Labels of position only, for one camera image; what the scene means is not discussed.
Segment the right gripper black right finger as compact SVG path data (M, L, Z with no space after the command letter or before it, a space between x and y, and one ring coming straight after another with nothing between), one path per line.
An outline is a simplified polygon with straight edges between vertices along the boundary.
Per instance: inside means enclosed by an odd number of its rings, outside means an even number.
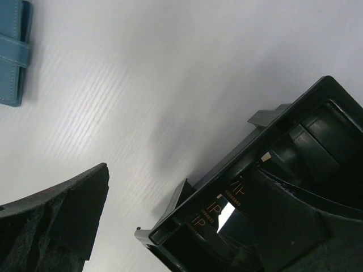
M362 271L362 210L258 168L243 177L266 271Z

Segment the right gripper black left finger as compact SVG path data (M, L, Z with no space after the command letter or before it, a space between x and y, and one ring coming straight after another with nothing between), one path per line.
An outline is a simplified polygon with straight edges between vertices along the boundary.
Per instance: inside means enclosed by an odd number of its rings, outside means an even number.
M1 271L82 271L109 190L100 163L50 188L1 205Z

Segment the blue leather card holder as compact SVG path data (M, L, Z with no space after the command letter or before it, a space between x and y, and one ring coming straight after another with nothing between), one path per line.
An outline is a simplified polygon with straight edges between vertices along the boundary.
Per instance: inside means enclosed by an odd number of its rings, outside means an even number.
M1 104L11 107L22 102L32 15L29 1L1 0Z

